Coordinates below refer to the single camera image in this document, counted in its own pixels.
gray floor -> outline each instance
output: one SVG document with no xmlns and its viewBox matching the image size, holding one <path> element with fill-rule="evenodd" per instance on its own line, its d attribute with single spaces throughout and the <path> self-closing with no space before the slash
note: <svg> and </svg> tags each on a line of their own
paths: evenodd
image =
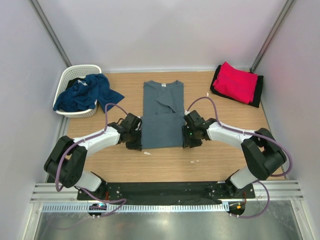
<svg viewBox="0 0 320 240">
<path fill-rule="evenodd" d="M 261 211 L 265 202 L 247 202 L 244 215 Z M 102 219 L 88 214 L 43 213 L 37 240 L 302 240 L 290 201 L 272 201 L 254 219 L 236 219 L 226 212 L 122 213 Z"/>
</svg>

white plastic basket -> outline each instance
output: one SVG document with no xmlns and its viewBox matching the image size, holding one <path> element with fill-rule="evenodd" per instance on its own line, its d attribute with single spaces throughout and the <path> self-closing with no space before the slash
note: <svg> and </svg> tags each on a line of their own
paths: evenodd
<svg viewBox="0 0 320 240">
<path fill-rule="evenodd" d="M 68 82 L 75 78 L 84 78 L 88 74 L 100 74 L 101 68 L 97 65 L 75 65 L 70 66 L 66 70 L 63 71 L 58 88 L 55 93 L 53 106 L 55 105 L 58 96 L 64 92 L 67 88 Z M 65 112 L 62 110 L 55 111 L 57 114 L 64 115 L 68 118 L 86 118 L 90 117 L 97 111 L 97 100 L 95 101 L 95 108 L 88 109 L 85 111 L 76 111 L 76 112 Z"/>
</svg>

dark blue towel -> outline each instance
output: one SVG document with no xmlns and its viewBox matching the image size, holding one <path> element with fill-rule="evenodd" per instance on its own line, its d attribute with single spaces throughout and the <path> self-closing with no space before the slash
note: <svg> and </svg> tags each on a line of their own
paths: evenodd
<svg viewBox="0 0 320 240">
<path fill-rule="evenodd" d="M 89 74 L 83 81 L 76 81 L 72 87 L 62 92 L 54 106 L 53 110 L 63 110 L 68 113 L 94 109 L 95 101 L 98 100 L 105 112 L 105 106 L 108 103 L 117 104 L 124 96 L 110 89 L 107 77 L 101 73 Z"/>
</svg>

basket rim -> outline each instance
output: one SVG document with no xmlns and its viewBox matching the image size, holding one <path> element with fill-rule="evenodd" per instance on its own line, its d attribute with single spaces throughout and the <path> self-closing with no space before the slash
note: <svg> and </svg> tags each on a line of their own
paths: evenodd
<svg viewBox="0 0 320 240">
<path fill-rule="evenodd" d="M 58 98 L 58 91 L 60 89 L 60 85 L 61 85 L 61 82 L 62 82 L 62 79 L 64 77 L 64 75 L 66 74 L 66 72 L 68 72 L 70 69 L 74 69 L 74 68 L 78 68 L 78 67 L 95 67 L 99 70 L 99 73 L 101 74 L 102 71 L 101 71 L 101 68 L 97 65 L 94 65 L 94 64 L 80 64 L 80 65 L 73 65 L 73 66 L 69 66 L 68 68 L 66 68 L 62 74 L 61 74 L 61 77 L 60 77 L 60 80 L 59 80 L 59 84 L 58 84 L 58 87 L 56 89 L 56 92 L 55 92 L 55 96 L 54 96 L 54 100 L 53 100 L 53 105 L 52 107 L 55 106 L 55 103 L 57 101 L 57 98 Z M 97 103 L 98 103 L 98 100 L 95 100 L 94 104 L 95 104 L 95 107 L 97 107 Z M 56 110 L 55 112 L 57 114 L 60 114 L 60 115 L 81 115 L 81 114 L 87 114 L 89 113 L 90 111 L 93 111 L 94 109 L 87 109 L 87 110 L 84 110 L 84 111 L 74 111 L 74 112 L 67 112 L 67 111 L 59 111 L 59 110 Z"/>
</svg>

wooden tabletop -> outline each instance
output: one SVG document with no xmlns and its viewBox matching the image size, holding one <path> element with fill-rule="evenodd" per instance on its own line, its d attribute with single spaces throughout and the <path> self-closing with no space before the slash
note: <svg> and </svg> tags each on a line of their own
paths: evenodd
<svg viewBox="0 0 320 240">
<path fill-rule="evenodd" d="M 223 123 L 247 130 L 268 128 L 261 106 L 252 107 L 211 93 L 213 75 L 212 71 L 106 74 L 110 88 L 125 96 L 119 105 L 136 116 L 143 114 L 144 82 L 171 83 L 179 80 L 184 83 L 185 109 L 195 99 L 208 93 L 216 103 L 219 119 Z M 213 106 L 207 99 L 198 101 L 192 109 L 197 110 L 204 119 L 215 118 Z M 124 113 L 116 107 L 108 112 L 109 123 L 124 117 Z M 71 138 L 82 137 L 104 126 L 105 116 L 99 106 L 91 117 L 71 118 L 67 135 Z M 171 147 L 146 151 L 150 155 L 144 154 L 144 150 L 128 150 L 124 143 L 111 146 L 88 157 L 85 169 L 107 182 L 192 182 L 224 181 L 246 166 L 241 150 L 218 141 L 203 141 L 202 146 L 195 148 Z"/>
</svg>

